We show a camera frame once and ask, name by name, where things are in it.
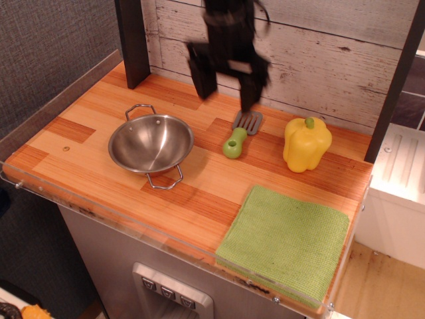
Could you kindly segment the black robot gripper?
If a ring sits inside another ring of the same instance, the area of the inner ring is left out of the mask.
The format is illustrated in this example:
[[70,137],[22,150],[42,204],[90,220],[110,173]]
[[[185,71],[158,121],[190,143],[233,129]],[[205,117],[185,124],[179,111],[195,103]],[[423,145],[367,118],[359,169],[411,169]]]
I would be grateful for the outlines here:
[[254,48],[252,19],[206,19],[207,42],[189,42],[188,64],[198,96],[205,100],[217,90],[218,73],[238,77],[242,112],[249,112],[268,84],[270,61]]

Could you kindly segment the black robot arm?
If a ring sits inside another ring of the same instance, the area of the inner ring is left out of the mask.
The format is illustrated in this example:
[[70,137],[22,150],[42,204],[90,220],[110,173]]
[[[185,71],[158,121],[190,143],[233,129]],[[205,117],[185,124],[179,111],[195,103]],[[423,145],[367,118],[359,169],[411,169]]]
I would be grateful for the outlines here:
[[205,1],[206,43],[187,43],[189,68],[203,100],[217,90],[218,73],[238,79],[241,111],[247,113],[268,85],[270,61],[254,48],[254,5],[261,1]]

